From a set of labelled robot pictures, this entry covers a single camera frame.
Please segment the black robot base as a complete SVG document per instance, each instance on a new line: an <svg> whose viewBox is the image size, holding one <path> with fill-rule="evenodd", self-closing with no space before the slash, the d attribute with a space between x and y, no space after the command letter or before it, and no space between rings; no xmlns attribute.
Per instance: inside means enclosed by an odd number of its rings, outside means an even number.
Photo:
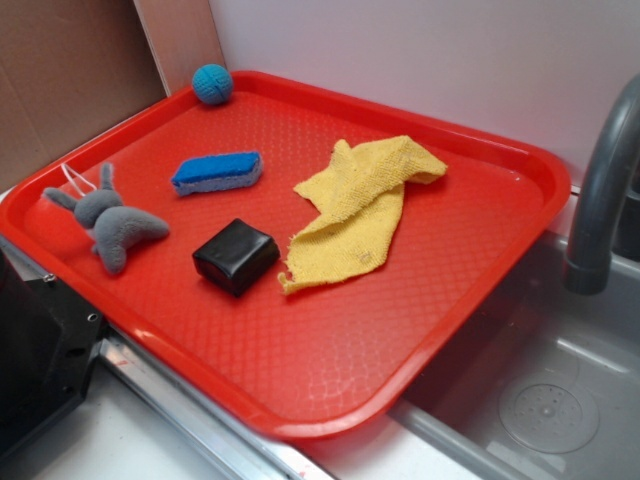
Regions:
<svg viewBox="0 0 640 480"><path fill-rule="evenodd" d="M24 280L1 256L1 460L78 407L106 324L61 280Z"/></svg>

